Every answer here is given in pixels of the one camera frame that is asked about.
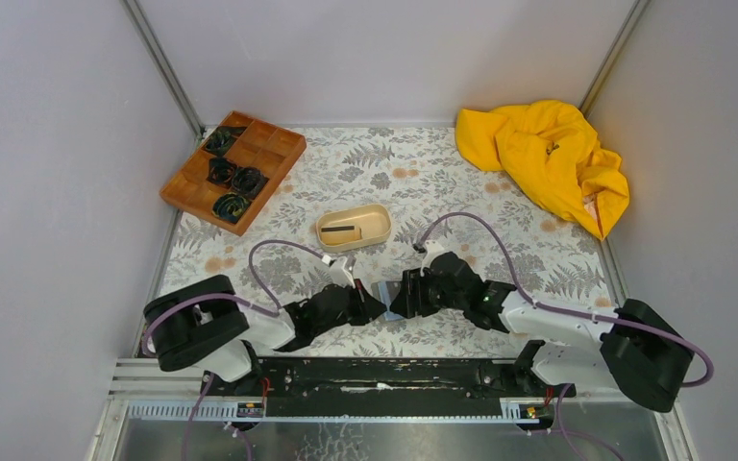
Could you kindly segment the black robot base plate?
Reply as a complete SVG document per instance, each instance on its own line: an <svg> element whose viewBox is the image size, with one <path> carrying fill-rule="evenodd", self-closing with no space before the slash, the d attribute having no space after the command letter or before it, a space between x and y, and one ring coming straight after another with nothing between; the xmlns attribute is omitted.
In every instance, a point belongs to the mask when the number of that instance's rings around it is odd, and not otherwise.
<svg viewBox="0 0 738 461"><path fill-rule="evenodd" d="M209 395L253 398L270 417L501 417L504 400L538 406L563 385L537 377L524 360L273 356L246 377L210 381Z"/></svg>

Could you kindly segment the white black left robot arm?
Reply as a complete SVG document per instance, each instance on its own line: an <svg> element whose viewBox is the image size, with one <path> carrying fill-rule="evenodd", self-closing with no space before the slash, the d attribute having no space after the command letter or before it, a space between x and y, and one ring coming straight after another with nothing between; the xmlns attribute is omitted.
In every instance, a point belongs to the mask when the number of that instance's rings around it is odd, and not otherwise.
<svg viewBox="0 0 738 461"><path fill-rule="evenodd" d="M385 310L356 281L269 312L238 296L228 277L214 276L149 302L140 350L164 372L196 368L234 383L259 375L257 347L295 352L332 329L366 326Z"/></svg>

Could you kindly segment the grey card holder wallet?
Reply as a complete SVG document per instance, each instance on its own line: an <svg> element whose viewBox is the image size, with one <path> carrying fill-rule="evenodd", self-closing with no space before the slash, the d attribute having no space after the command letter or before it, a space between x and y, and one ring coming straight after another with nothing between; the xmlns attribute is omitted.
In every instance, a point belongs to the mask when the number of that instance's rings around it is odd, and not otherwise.
<svg viewBox="0 0 738 461"><path fill-rule="evenodd" d="M374 282L371 289L373 296L385 306L383 318L386 322L402 321L404 319L403 316L391 310L391 305L401 290L401 283L398 280Z"/></svg>

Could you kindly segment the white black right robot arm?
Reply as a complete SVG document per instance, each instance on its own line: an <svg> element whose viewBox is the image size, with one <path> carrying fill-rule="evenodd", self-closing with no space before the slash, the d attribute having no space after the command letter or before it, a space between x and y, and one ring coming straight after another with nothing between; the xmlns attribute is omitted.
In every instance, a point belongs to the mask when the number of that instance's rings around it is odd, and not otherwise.
<svg viewBox="0 0 738 461"><path fill-rule="evenodd" d="M477 328L527 335L508 376L526 391L538 385L613 389L660 413L674 407L695 355L643 302L628 300L602 320L575 307L549 311L529 303L512 283L482 279L452 252L405 271L389 309L405 319L454 309Z"/></svg>

